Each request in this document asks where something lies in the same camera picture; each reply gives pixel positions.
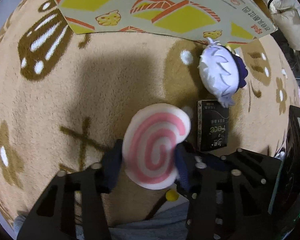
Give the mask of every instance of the cardboard box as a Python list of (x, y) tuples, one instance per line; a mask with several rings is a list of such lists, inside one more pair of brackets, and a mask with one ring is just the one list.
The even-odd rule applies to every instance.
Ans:
[(149, 32), (233, 49), (276, 30), (253, 0), (55, 0), (72, 30)]

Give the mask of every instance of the plush toy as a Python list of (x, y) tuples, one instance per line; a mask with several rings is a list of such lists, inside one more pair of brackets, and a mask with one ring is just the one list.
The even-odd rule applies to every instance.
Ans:
[(233, 106), (232, 95), (247, 83), (248, 71), (242, 59), (208, 38), (209, 45), (200, 56), (199, 74), (205, 88), (223, 107)]

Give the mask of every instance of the swirl roll cake toy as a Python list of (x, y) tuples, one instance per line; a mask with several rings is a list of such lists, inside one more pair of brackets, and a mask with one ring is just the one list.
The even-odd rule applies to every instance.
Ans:
[(127, 176), (148, 189), (171, 186), (178, 176), (174, 149), (191, 128), (189, 116), (169, 104), (147, 106), (133, 116), (122, 143)]

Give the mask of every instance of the beige blanket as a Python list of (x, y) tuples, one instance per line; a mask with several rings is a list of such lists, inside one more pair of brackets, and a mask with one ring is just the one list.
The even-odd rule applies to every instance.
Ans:
[[(0, 31), (0, 210), (9, 223), (29, 211), (59, 169), (81, 171), (123, 138), (132, 116), (165, 102), (186, 107), (196, 141), (196, 104), (213, 98), (197, 69), (202, 45), (147, 33), (75, 35), (54, 0), (23, 0)], [(180, 58), (189, 50), (194, 61)], [(271, 36), (242, 47), (247, 86), (230, 108), (229, 154), (274, 155), (284, 144), (298, 86)], [(142, 220), (163, 191), (122, 169), (104, 195), (109, 225)]]

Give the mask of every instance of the yellow ball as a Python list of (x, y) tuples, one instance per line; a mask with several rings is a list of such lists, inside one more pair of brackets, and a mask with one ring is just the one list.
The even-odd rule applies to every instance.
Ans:
[(176, 192), (174, 189), (169, 189), (166, 192), (166, 199), (168, 201), (176, 201), (176, 200), (178, 200), (178, 198), (179, 198), (179, 193)]

